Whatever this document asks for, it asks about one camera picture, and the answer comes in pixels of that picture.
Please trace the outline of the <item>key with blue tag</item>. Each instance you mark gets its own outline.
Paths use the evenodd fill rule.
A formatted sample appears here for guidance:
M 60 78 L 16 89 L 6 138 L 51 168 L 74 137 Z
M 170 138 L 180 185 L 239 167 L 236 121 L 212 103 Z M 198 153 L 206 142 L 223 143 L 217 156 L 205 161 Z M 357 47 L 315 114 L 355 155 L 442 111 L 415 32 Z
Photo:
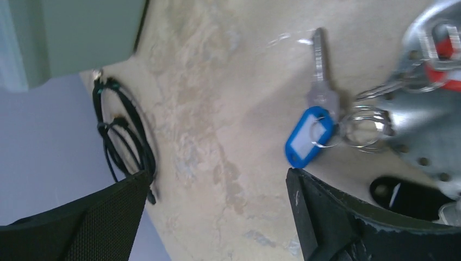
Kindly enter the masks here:
M 328 148 L 340 116 L 340 96 L 332 87 L 324 28 L 315 29 L 312 38 L 314 74 L 306 98 L 308 109 L 300 117 L 285 143 L 285 156 L 294 168 L 306 167 Z

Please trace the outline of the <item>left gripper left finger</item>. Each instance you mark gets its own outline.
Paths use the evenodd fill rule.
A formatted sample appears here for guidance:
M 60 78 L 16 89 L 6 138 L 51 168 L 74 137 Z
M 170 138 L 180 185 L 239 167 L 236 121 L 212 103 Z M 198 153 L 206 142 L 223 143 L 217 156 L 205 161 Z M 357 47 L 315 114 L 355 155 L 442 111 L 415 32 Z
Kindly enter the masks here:
M 1 226 L 1 260 L 128 260 L 149 191 L 147 174 Z

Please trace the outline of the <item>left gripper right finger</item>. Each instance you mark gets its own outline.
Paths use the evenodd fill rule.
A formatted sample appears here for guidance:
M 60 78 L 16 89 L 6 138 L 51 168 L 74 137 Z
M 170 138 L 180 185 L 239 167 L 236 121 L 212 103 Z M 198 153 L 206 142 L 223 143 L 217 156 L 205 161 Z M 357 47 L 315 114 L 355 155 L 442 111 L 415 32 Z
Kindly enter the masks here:
M 302 169 L 286 186 L 304 260 L 460 260 L 460 228 L 401 215 Z

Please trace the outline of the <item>metal keyring with keys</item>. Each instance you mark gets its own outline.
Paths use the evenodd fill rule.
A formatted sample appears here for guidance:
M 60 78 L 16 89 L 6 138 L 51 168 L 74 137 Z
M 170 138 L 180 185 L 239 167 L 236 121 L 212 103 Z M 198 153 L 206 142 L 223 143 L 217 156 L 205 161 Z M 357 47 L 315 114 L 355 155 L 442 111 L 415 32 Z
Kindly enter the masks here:
M 371 121 L 377 139 L 433 186 L 384 175 L 369 186 L 380 207 L 412 218 L 460 225 L 460 1 L 435 1 L 408 27 L 396 71 L 361 92 L 344 127 Z

